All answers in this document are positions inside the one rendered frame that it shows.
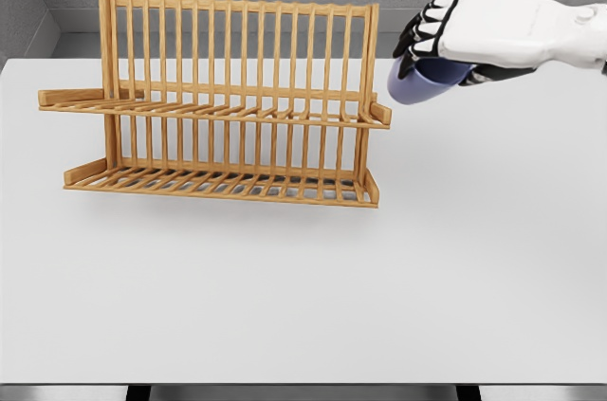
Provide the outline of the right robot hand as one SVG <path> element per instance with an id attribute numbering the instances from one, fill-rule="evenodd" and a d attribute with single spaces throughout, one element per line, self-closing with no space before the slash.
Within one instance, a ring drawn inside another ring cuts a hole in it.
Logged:
<path id="1" fill-rule="evenodd" d="M 553 58 L 568 15 L 554 0 L 432 0 L 399 36 L 397 77 L 428 59 L 470 64 L 462 86 L 532 73 Z"/>

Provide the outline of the lavender blue cup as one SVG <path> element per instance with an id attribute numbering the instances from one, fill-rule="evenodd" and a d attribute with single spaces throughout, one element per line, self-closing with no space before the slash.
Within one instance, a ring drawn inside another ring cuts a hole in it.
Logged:
<path id="1" fill-rule="evenodd" d="M 398 77 L 402 57 L 395 60 L 389 73 L 387 89 L 402 104 L 415 104 L 436 97 L 466 78 L 474 64 L 443 58 L 420 59 L 404 78 Z"/>

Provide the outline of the wooden two-tier dish rack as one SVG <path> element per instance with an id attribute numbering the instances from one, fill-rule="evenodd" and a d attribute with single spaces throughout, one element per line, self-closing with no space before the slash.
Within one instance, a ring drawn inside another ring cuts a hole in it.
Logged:
<path id="1" fill-rule="evenodd" d="M 374 208 L 378 5 L 99 0 L 101 86 L 42 90 L 99 114 L 105 155 L 71 190 Z"/>

